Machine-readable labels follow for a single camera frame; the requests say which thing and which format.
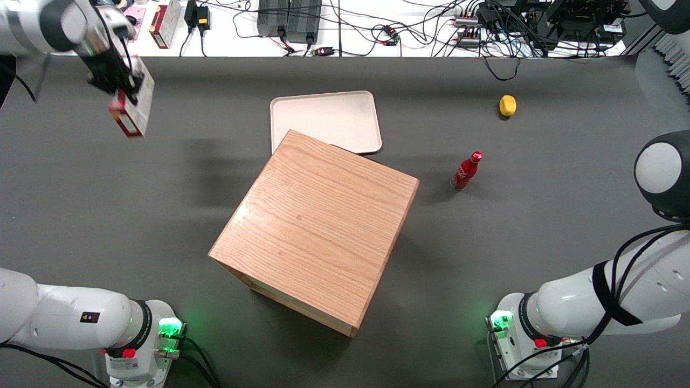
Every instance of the red button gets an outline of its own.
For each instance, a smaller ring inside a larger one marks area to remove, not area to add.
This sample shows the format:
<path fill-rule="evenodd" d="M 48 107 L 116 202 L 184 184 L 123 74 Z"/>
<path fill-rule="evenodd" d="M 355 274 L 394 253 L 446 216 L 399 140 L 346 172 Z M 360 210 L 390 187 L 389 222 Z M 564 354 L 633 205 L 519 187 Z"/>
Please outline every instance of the red button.
<path fill-rule="evenodd" d="M 546 343 L 546 340 L 544 338 L 537 338 L 534 340 L 534 346 L 537 347 L 537 349 L 541 349 L 543 347 L 547 347 L 549 344 Z"/>
<path fill-rule="evenodd" d="M 134 358 L 134 355 L 137 353 L 136 350 L 134 349 L 124 349 L 122 351 L 122 357 L 123 358 Z"/>

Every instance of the bottle cap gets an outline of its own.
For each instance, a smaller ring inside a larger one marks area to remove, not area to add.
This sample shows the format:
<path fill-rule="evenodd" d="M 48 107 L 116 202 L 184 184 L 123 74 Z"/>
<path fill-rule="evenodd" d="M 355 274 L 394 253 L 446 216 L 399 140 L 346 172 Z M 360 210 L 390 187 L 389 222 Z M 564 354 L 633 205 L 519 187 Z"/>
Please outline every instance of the bottle cap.
<path fill-rule="evenodd" d="M 470 160 L 471 160 L 472 162 L 478 163 L 480 160 L 482 160 L 483 157 L 484 157 L 484 156 L 482 155 L 481 152 L 475 151 L 475 152 L 472 154 L 472 157 L 470 157 Z"/>

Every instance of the power supply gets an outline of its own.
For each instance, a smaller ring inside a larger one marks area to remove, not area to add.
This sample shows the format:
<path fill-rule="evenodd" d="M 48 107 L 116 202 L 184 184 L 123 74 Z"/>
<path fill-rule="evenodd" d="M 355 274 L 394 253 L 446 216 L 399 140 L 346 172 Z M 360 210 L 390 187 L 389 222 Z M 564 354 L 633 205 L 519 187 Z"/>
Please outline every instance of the power supply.
<path fill-rule="evenodd" d="M 319 38 L 321 0 L 292 0 L 289 13 L 288 41 L 316 44 Z"/>
<path fill-rule="evenodd" d="M 264 37 L 285 38 L 290 0 L 259 0 L 257 30 Z"/>

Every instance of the green led light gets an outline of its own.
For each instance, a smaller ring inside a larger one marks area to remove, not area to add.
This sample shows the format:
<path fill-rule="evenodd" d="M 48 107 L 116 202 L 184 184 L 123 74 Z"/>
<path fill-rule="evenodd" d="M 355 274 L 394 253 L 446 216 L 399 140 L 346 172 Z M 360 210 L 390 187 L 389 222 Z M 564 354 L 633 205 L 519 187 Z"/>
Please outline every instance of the green led light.
<path fill-rule="evenodd" d="M 495 331 L 507 330 L 513 320 L 513 313 L 510 311 L 495 311 L 491 314 L 491 322 Z"/>
<path fill-rule="evenodd" d="M 162 318 L 158 322 L 158 333 L 162 336 L 178 336 L 182 332 L 182 321 L 175 318 Z"/>

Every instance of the black device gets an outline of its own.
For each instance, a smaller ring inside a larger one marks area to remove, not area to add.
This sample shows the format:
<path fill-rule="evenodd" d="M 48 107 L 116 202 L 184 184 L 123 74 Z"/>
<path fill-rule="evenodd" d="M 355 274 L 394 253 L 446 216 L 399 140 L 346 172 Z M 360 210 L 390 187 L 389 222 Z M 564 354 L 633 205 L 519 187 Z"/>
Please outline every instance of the black device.
<path fill-rule="evenodd" d="M 285 39 L 290 0 L 259 0 L 257 30 L 264 37 Z"/>
<path fill-rule="evenodd" d="M 288 15 L 290 43 L 315 44 L 319 38 L 321 0 L 292 0 Z"/>
<path fill-rule="evenodd" d="M 630 13 L 627 0 L 555 0 L 546 9 L 551 39 L 588 41 L 604 25 Z"/>

